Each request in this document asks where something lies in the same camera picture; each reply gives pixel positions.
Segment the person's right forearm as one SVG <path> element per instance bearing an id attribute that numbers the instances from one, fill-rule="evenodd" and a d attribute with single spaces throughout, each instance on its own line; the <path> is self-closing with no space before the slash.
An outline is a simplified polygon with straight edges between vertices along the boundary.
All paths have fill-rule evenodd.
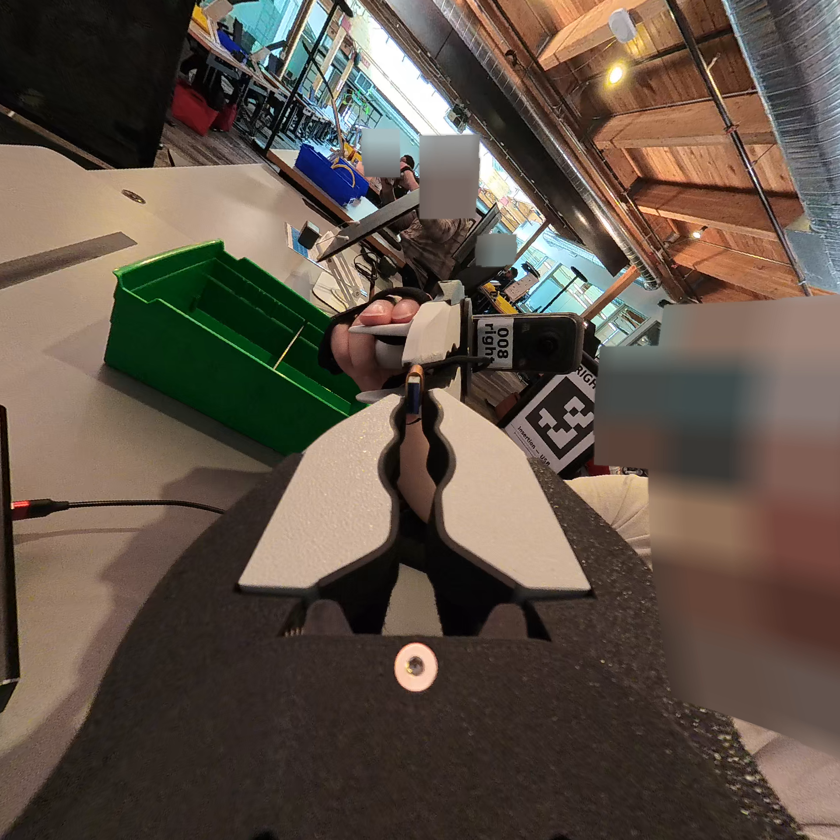
<path id="1" fill-rule="evenodd" d="M 400 446 L 399 476 L 396 488 L 421 522 L 428 523 L 434 504 L 436 484 L 429 475 L 429 442 L 420 416 L 406 418 Z"/>

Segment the green plastic bin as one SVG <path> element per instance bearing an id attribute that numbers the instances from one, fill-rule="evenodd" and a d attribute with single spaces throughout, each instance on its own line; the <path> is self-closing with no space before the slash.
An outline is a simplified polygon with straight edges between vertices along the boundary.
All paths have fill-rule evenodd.
<path id="1" fill-rule="evenodd" d="M 220 239 L 114 271 L 104 362 L 279 454 L 365 405 L 319 364 L 330 316 Z"/>

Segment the silver insulated duct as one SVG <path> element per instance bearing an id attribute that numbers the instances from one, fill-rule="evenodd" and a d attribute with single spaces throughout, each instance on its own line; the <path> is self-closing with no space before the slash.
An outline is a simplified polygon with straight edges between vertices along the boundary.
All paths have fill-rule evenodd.
<path id="1" fill-rule="evenodd" d="M 808 281 L 838 292 L 839 2 L 724 1 L 808 228 L 787 227 Z"/>

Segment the person's right hand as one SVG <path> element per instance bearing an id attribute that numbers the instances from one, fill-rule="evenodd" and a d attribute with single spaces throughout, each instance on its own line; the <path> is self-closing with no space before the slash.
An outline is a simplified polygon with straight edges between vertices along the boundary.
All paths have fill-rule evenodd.
<path id="1" fill-rule="evenodd" d="M 388 369 L 377 360 L 375 336 L 351 333 L 351 328 L 409 323 L 420 306 L 420 303 L 409 298 L 388 296 L 371 301 L 351 322 L 338 323 L 333 328 L 330 336 L 332 356 L 341 371 L 357 384 L 361 392 L 382 390 L 393 377 L 405 373 L 402 365 Z"/>

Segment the black usb cable red plugs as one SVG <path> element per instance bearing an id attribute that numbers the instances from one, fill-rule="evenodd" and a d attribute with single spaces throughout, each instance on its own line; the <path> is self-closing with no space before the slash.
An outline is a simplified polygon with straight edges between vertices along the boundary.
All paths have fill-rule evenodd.
<path id="1" fill-rule="evenodd" d="M 110 500 L 56 500 L 39 498 L 14 500 L 10 503 L 13 521 L 45 518 L 58 512 L 93 508 L 184 508 L 205 511 L 221 516 L 226 510 L 192 500 L 176 499 L 110 499 Z"/>

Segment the black white marker sign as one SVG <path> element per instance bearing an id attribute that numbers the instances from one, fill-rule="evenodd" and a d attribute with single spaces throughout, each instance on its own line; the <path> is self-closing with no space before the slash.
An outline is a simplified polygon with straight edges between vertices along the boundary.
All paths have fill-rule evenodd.
<path id="1" fill-rule="evenodd" d="M 582 476 L 594 456 L 596 367 L 546 374 L 526 388 L 498 426 L 530 459 L 560 478 Z"/>

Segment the black office chair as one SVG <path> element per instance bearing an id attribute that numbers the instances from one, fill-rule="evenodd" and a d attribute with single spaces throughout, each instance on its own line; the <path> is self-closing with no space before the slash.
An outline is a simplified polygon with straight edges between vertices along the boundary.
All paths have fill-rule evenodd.
<path id="1" fill-rule="evenodd" d="M 193 9 L 2 1 L 2 106 L 116 168 L 151 167 Z"/>

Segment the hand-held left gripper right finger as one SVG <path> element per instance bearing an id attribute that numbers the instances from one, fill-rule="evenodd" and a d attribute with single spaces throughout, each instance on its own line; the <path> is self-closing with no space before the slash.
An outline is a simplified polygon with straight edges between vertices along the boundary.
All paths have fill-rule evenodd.
<path id="1" fill-rule="evenodd" d="M 426 392 L 433 522 L 447 549 L 518 601 L 592 593 L 552 505 L 520 448 L 443 388 Z"/>

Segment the person's white shirt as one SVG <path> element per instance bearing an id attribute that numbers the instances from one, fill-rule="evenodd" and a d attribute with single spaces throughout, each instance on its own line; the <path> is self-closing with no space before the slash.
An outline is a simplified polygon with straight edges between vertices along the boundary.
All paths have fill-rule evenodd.
<path id="1" fill-rule="evenodd" d="M 566 484 L 653 568 L 647 477 L 610 474 L 578 477 Z"/>

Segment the red plastic bin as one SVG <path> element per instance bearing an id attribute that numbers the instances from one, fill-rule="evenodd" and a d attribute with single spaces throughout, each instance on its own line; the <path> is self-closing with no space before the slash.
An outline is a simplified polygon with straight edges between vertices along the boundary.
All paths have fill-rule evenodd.
<path id="1" fill-rule="evenodd" d="M 197 135 L 206 137 L 214 127 L 219 111 L 190 84 L 178 80 L 171 101 L 171 115 Z"/>

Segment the blue plastic bin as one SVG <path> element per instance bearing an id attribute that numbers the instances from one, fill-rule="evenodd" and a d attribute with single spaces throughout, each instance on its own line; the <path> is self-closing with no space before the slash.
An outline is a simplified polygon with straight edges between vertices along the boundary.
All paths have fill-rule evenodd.
<path id="1" fill-rule="evenodd" d="M 341 206 L 366 197 L 369 192 L 367 179 L 351 163 L 342 158 L 331 161 L 309 143 L 301 145 L 295 168 Z"/>

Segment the black usb port device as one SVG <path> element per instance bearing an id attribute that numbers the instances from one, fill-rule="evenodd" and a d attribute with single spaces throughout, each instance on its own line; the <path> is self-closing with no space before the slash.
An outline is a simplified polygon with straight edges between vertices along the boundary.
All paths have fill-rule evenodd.
<path id="1" fill-rule="evenodd" d="M 1 711 L 20 680 L 18 610 L 14 558 L 7 411 L 1 407 Z"/>

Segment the white desk stand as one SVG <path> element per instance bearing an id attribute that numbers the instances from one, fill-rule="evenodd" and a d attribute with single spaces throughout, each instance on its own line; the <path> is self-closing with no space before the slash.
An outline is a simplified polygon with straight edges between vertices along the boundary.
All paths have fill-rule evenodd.
<path id="1" fill-rule="evenodd" d="M 370 302 L 370 284 L 359 275 L 353 261 L 338 254 L 320 263 L 322 271 L 311 293 L 322 305 L 335 312 L 366 305 Z"/>

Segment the small printed card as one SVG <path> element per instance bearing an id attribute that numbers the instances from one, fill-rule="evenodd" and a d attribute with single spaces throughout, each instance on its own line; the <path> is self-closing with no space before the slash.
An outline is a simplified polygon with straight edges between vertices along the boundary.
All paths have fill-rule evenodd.
<path id="1" fill-rule="evenodd" d="M 318 226 L 306 222 L 301 228 L 298 228 L 286 223 L 285 236 L 289 249 L 310 261 L 317 262 L 319 260 L 318 242 L 321 237 L 321 230 Z"/>

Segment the black ceiling duct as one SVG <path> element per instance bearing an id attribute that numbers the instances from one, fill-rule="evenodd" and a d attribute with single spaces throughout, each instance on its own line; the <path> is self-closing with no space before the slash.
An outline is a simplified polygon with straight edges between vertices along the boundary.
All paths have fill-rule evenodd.
<path id="1" fill-rule="evenodd" d="M 490 78 L 465 42 L 431 1 L 387 2 L 408 33 L 449 79 L 458 98 L 504 149 L 525 179 L 582 244 L 615 275 L 630 265 L 581 194 L 555 163 L 529 125 Z"/>

